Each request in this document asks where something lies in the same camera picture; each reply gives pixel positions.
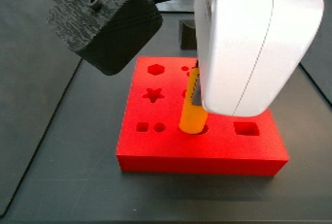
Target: hexagon hole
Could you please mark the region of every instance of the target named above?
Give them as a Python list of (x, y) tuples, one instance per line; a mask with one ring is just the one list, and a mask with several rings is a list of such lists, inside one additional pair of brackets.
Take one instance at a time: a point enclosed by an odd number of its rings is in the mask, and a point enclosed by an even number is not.
[(148, 67), (148, 72), (156, 76), (161, 75), (165, 73), (165, 67), (163, 65), (151, 65)]

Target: gray table surface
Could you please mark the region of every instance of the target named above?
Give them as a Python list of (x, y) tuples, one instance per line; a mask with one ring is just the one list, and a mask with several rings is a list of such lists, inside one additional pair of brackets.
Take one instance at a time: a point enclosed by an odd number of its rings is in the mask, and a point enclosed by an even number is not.
[[(141, 54), (196, 56), (165, 23)], [(291, 155), (276, 177), (122, 173), (116, 148), (135, 72), (82, 63), (0, 221), (332, 221), (332, 112), (299, 68), (271, 109)]]
[(0, 215), (80, 63), (47, 25), (52, 5), (0, 0)]

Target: small hole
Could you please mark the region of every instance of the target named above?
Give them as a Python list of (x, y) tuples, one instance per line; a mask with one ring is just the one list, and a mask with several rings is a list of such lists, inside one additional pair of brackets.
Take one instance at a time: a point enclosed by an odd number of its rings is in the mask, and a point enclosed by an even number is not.
[(137, 131), (139, 132), (148, 132), (149, 130), (149, 123), (148, 122), (140, 122), (137, 125)]
[(167, 129), (167, 126), (164, 125), (164, 123), (157, 123), (157, 124), (155, 125), (153, 129), (155, 129), (155, 131), (156, 131), (157, 133), (163, 133), (163, 132), (165, 131), (165, 129)]
[(144, 98), (149, 98), (153, 104), (157, 102), (159, 99), (165, 98), (165, 96), (161, 94), (163, 88), (157, 88), (157, 89), (148, 88), (147, 91), (148, 94), (144, 95)]
[(204, 125), (203, 132), (201, 132), (201, 133), (199, 133), (199, 134), (196, 134), (196, 135), (204, 135), (204, 134), (207, 134), (207, 133), (208, 133), (208, 131), (209, 131), (209, 127), (208, 127), (208, 125)]
[(165, 73), (165, 67), (163, 66), (163, 65), (159, 65), (159, 64), (156, 64), (156, 65), (151, 65), (149, 67), (148, 67), (148, 72), (151, 73), (151, 74), (153, 74), (153, 75), (161, 75), (161, 74), (164, 74)]
[(234, 128), (238, 135), (260, 136), (260, 129), (255, 122), (235, 122)]

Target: red block side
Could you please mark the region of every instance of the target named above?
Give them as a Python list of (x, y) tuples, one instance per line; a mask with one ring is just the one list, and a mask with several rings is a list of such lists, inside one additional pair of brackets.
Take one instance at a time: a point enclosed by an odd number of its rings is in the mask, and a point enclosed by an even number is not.
[(180, 130), (195, 58), (141, 57), (117, 157), (125, 172), (274, 176), (290, 160), (271, 111), (209, 114), (205, 133)]

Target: black foam block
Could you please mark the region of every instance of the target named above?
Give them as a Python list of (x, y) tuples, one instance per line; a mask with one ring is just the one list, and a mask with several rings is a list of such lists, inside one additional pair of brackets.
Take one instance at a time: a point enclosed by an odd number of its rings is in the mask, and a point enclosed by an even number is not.
[(121, 72), (161, 27), (153, 0), (57, 0), (49, 22), (106, 75)]

